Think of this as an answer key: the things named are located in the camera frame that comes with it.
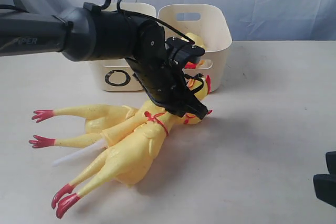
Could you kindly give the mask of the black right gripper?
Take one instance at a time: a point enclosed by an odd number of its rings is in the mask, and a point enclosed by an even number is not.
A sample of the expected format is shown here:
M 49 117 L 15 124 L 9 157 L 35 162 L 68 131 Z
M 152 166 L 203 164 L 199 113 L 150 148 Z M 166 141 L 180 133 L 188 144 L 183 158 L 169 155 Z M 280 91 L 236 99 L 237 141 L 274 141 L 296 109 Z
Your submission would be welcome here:
M 313 177 L 313 185 L 316 197 L 328 205 L 336 207 L 335 174 L 336 151 L 326 152 L 325 161 L 329 174 L 316 174 Z

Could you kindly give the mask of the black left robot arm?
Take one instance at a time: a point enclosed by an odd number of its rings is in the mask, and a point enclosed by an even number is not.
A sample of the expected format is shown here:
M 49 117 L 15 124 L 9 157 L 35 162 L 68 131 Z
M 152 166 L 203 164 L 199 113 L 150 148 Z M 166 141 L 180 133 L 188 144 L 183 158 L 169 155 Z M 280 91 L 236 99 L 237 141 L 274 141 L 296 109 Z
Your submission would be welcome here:
M 169 27 L 153 16 L 121 8 L 109 12 L 92 3 L 52 16 L 2 5 L 1 55 L 60 52 L 71 61 L 124 59 L 155 105 L 202 119 L 208 109 L 187 87 L 183 68 L 199 62 L 205 51 L 181 32 L 167 38 Z

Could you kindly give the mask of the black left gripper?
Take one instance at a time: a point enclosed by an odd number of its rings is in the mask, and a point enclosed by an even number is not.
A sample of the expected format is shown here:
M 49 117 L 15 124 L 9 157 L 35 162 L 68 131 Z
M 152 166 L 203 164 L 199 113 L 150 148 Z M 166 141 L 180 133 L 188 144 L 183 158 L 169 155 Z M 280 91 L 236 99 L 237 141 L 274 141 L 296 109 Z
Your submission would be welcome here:
M 186 113 L 205 117 L 207 107 L 186 86 L 184 67 L 169 61 L 164 39 L 141 39 L 133 53 L 127 62 L 155 105 L 180 118 Z

